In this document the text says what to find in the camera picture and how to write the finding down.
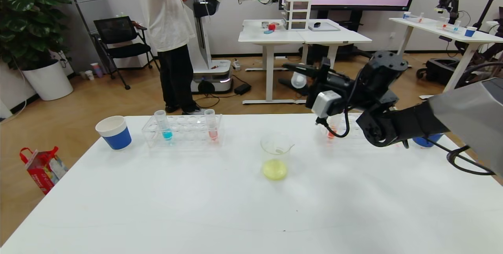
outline yellow liquid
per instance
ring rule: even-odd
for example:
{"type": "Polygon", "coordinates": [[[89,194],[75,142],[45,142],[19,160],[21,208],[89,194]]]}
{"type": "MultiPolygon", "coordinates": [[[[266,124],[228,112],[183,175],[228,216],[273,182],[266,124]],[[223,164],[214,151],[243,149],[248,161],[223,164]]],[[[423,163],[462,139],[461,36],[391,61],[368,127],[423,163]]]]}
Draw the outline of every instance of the yellow liquid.
{"type": "Polygon", "coordinates": [[[268,179],[280,180],[286,177],[287,169],[286,165],[278,160],[271,159],[264,163],[262,166],[262,172],[268,179]]]}

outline person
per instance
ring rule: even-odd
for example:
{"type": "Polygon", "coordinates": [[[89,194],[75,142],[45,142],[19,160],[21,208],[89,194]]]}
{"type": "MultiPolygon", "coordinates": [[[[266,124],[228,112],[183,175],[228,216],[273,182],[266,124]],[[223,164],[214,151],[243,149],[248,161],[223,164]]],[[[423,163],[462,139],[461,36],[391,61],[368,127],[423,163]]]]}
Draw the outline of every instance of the person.
{"type": "Polygon", "coordinates": [[[140,0],[145,23],[160,61],[160,84],[166,112],[203,114],[192,99],[194,75],[187,44],[196,37],[182,0],[140,0]]]}

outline red liquid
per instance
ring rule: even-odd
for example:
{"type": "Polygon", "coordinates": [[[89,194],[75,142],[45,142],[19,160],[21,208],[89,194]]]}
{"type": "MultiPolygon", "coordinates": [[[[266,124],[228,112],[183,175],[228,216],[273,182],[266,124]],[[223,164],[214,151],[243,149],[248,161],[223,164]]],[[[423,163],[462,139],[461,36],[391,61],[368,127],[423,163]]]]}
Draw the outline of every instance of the red liquid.
{"type": "MultiPolygon", "coordinates": [[[[334,131],[335,133],[337,133],[337,129],[335,127],[330,127],[330,129],[332,129],[332,131],[334,131]]],[[[330,131],[327,131],[327,132],[328,132],[327,136],[329,138],[334,138],[335,137],[335,135],[332,134],[332,132],[330,132],[330,131]]]]}
{"type": "Polygon", "coordinates": [[[218,131],[216,131],[216,130],[215,131],[208,131],[208,133],[210,134],[210,138],[212,140],[215,140],[218,138],[218,131]]]}

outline power adapter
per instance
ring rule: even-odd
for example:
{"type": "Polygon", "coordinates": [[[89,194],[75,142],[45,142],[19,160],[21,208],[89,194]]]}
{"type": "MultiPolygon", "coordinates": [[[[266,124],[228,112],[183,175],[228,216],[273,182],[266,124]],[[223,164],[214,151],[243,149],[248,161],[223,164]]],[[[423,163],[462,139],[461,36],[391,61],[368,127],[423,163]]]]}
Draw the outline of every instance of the power adapter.
{"type": "Polygon", "coordinates": [[[234,94],[242,95],[248,91],[250,91],[252,87],[249,84],[241,84],[234,89],[234,94]]]}

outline blue cup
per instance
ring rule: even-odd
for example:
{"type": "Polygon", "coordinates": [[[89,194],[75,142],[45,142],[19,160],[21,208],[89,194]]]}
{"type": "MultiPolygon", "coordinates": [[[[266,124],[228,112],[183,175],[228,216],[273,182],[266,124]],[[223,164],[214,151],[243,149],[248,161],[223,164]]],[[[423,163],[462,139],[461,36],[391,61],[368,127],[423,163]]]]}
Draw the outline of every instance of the blue cup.
{"type": "MultiPolygon", "coordinates": [[[[430,139],[431,141],[436,143],[442,136],[444,136],[444,135],[443,134],[433,134],[433,135],[428,136],[428,139],[430,139]]],[[[418,145],[423,146],[424,148],[431,148],[434,146],[433,143],[431,143],[430,141],[427,141],[426,139],[424,139],[422,137],[416,137],[416,138],[413,138],[412,140],[415,143],[417,143],[418,145]]]]}
{"type": "Polygon", "coordinates": [[[475,28],[475,27],[467,27],[466,32],[465,32],[465,36],[473,37],[473,34],[475,34],[476,30],[477,30],[477,28],[475,28]]]}
{"type": "Polygon", "coordinates": [[[131,143],[123,116],[110,116],[96,124],[95,129],[113,150],[124,149],[131,143]]]}

